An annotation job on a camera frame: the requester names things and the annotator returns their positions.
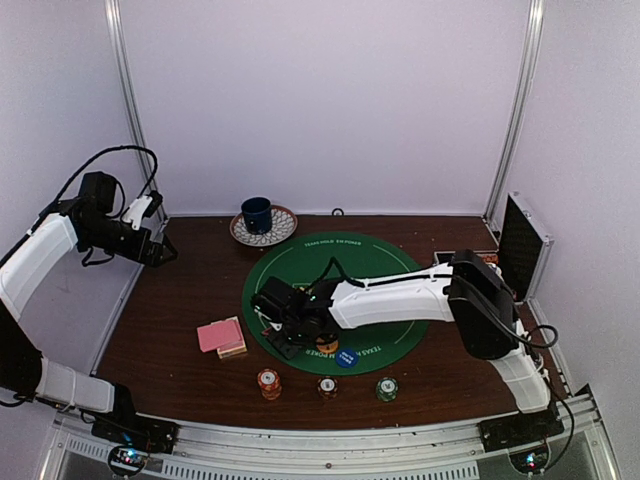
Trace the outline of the red poker chip stack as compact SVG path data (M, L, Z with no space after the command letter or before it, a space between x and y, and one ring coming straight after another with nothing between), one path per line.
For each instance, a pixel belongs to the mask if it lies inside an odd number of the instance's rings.
M275 400L282 393L282 385L278 373L270 368L265 368L257 375L257 383L261 395L266 400Z

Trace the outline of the orange big blind button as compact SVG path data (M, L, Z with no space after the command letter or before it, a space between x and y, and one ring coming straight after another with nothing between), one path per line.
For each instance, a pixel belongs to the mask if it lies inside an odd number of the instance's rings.
M333 338L333 339L318 338L316 340L316 349L320 353L323 353L326 355L334 354L339 349L339 341L337 338Z

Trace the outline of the blue small blind button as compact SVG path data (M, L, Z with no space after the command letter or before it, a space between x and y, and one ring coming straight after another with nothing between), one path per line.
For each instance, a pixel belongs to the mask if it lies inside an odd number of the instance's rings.
M340 368L350 369L359 363L360 355L354 349L343 348L336 352L334 360Z

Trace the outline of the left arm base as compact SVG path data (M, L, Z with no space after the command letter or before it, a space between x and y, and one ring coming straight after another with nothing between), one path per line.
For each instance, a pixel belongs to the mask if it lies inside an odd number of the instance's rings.
M129 478L142 472L152 454L171 454L179 426L174 422L136 417L132 426L95 416L89 420L93 436L114 443L107 465L117 476Z

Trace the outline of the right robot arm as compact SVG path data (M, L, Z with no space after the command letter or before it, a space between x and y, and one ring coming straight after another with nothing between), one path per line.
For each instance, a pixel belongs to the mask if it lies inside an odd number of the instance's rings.
M535 440L551 424L552 388L539 350L516 308L514 293L498 267L471 250L446 264L403 274L357 279L336 258L306 287L269 277L250 305L266 321L268 340L290 359L303 347L331 343L348 330L405 321L454 323L465 350L488 361L514 397L512 430Z

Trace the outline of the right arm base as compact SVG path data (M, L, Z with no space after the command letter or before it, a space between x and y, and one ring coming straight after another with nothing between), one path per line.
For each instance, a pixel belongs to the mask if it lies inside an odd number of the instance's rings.
M507 451L511 466L529 476L541 474L549 467L549 439L564 432L562 420L543 412L484 420L478 428L486 453Z

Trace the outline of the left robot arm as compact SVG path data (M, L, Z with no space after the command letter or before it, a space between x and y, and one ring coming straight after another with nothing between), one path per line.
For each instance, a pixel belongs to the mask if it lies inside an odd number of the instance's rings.
M55 200L36 224L1 260L1 386L13 392L9 407L38 400L54 407L78 409L104 422L123 444L137 442L146 432L129 389L53 362L36 348L19 325L24 308L56 264L72 250L94 265L97 249L109 259L126 258L159 267L177 258L169 239L153 240L144 219L161 206L156 190L144 190L121 213L113 204L118 181L104 172L90 172L79 194Z

